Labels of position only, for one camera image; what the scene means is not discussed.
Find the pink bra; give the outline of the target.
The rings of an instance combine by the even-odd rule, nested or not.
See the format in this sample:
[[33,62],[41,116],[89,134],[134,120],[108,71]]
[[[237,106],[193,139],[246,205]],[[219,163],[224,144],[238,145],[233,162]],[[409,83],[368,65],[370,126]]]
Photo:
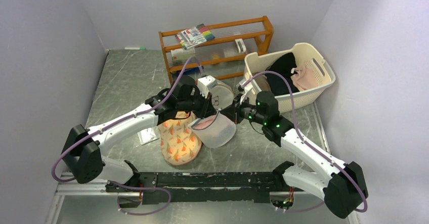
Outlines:
[[215,121],[215,119],[216,119],[215,116],[211,116],[211,117],[202,119],[202,120],[198,121],[197,123],[195,123],[192,126],[192,129],[194,129],[194,130],[203,130],[203,129],[209,127]]

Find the white mesh laundry bag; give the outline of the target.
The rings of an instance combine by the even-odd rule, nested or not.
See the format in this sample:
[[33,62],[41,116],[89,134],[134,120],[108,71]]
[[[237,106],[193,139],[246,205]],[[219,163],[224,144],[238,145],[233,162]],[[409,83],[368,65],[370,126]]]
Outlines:
[[217,114],[213,116],[216,117],[215,121],[203,130],[192,129],[195,123],[202,120],[200,118],[192,121],[189,127],[206,147],[218,148],[231,140],[236,133],[236,125],[225,115],[221,114],[220,111],[217,111]]

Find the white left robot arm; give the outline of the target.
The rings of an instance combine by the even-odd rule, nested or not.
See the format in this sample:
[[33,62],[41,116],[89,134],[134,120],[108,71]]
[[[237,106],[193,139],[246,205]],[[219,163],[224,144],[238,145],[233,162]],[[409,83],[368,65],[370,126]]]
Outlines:
[[91,128],[81,124],[73,127],[61,153],[73,180],[86,184],[100,178],[120,183],[129,192],[136,190],[140,185],[137,169],[128,161],[108,158],[107,151],[144,129],[177,119],[178,112],[192,112],[199,118],[214,115],[210,89],[215,84],[212,76],[198,80],[182,76],[171,88],[163,89],[121,117]]

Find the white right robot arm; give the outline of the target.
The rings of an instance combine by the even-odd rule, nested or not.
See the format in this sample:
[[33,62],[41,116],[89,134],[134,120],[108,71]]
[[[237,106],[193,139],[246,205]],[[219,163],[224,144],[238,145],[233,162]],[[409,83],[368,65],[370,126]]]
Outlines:
[[358,163],[346,163],[305,138],[295,124],[280,114],[272,92],[258,93],[254,105],[243,97],[239,94],[220,112],[235,124],[243,120],[260,124],[270,142],[290,151],[312,169],[306,171],[286,163],[273,177],[276,189],[295,187],[310,193],[321,199],[332,214],[343,219],[354,211],[367,210],[368,191]]

